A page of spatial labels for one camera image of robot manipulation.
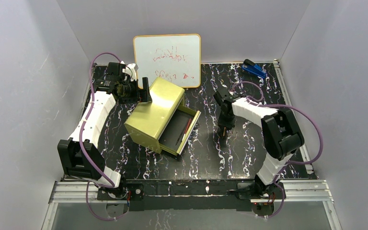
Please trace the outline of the red lip pencil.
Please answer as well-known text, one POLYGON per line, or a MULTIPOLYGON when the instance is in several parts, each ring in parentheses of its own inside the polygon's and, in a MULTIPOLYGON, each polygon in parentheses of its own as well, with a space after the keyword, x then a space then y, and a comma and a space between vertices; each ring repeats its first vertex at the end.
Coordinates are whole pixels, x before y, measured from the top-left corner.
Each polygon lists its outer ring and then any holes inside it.
POLYGON ((190 118, 190 119, 188 120, 187 124, 186 124, 186 127, 184 128, 184 132, 183 132, 183 135, 182 135, 182 141, 184 141, 184 140, 185 140, 185 135, 186 135, 186 133, 187 133, 187 131, 188 131, 188 129, 189 129, 189 127, 190 127, 191 123, 192 123, 192 119, 190 118))

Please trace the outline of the black eyeliner pencil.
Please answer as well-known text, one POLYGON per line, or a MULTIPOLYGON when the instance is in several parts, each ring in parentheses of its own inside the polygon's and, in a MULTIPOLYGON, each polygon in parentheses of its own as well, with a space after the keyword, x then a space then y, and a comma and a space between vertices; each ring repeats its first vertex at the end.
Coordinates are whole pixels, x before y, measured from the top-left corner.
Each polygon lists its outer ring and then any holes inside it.
POLYGON ((182 131, 181 131, 181 133, 180 133, 180 135, 178 136, 178 139, 177 139, 177 141, 176 141, 176 145, 178 145, 178 143, 180 142, 180 140, 182 140, 182 138, 183 138, 183 136, 184 136, 184 132, 185 132, 185 130, 187 129, 187 126, 188 126, 188 122, 185 124, 185 126, 183 127, 183 129, 182 129, 182 131))

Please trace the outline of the green metal drawer chest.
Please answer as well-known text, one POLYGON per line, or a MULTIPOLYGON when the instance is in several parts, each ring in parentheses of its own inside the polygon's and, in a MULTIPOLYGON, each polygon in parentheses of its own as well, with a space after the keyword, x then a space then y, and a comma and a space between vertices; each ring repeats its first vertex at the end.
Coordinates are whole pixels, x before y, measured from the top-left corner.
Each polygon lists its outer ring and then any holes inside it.
POLYGON ((200 111, 186 107, 185 90, 167 80, 157 78, 149 88, 151 103, 138 103, 124 123, 133 142, 158 154, 181 156, 200 111), (178 136, 189 119, 192 123, 185 140, 176 145, 178 136))

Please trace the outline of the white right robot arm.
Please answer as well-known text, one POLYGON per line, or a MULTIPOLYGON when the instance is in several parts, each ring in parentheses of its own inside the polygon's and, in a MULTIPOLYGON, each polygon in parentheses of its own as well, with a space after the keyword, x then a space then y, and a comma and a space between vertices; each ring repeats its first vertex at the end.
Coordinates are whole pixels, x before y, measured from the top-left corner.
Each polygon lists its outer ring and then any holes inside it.
POLYGON ((213 95, 220 107, 219 135, 224 137, 234 128, 235 118, 242 117, 262 129, 266 157, 254 181, 240 189, 255 196, 272 193, 280 171, 303 144, 304 137, 293 112, 288 109, 264 107, 247 97, 219 88, 213 95))

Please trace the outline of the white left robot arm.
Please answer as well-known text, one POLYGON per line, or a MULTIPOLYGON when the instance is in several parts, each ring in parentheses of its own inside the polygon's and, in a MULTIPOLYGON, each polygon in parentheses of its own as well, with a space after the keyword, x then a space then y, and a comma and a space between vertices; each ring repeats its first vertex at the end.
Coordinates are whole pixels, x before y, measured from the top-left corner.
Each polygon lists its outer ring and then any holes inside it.
POLYGON ((68 139, 57 145, 64 174, 92 181, 106 188, 117 188, 121 174, 110 169, 98 150, 98 141, 105 121, 119 104, 150 103, 147 77, 138 79, 136 63, 110 62, 104 75, 93 82, 89 104, 68 139))

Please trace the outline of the blue stapler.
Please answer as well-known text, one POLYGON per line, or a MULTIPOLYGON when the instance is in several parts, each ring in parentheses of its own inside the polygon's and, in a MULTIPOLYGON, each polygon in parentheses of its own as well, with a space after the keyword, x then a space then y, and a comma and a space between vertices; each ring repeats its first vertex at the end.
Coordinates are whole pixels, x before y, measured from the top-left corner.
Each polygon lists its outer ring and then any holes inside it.
POLYGON ((241 64, 241 69, 261 79, 266 78, 266 73, 263 71, 263 69, 249 59, 245 59, 243 61, 243 63, 241 64))

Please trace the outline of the orange framed whiteboard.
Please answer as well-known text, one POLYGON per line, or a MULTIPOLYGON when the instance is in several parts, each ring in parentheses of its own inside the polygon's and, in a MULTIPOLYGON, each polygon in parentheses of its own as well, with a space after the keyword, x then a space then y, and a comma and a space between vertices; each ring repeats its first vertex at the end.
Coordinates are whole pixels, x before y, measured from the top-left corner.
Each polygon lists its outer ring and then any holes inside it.
POLYGON ((151 85, 163 78, 182 88, 201 84, 201 36, 198 34, 138 35, 133 39, 138 78, 151 85))

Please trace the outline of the aluminium front rail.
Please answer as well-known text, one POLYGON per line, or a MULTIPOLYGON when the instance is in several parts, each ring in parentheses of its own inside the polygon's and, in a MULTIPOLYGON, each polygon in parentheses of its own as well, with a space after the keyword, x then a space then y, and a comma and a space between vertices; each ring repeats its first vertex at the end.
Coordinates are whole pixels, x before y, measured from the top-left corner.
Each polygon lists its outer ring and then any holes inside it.
MULTIPOLYGON (((126 191, 99 189, 85 181, 56 182, 49 202, 124 203, 145 198, 227 198, 234 190, 247 189, 251 180, 128 180, 126 191)), ((326 180, 282 179, 285 201, 334 201, 326 180)))

